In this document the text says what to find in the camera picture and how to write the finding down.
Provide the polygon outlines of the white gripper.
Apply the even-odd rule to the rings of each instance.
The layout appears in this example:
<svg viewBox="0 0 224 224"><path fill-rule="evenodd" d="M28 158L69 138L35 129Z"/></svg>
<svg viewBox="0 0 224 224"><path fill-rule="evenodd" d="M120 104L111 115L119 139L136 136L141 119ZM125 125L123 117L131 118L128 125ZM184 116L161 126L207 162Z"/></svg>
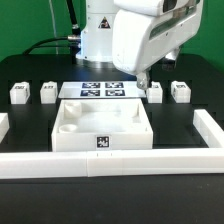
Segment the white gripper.
<svg viewBox="0 0 224 224"><path fill-rule="evenodd" d="M120 71L137 75L146 90L150 66L162 59L164 70L176 67L180 46L196 35L204 0L114 0L112 59Z"/></svg>

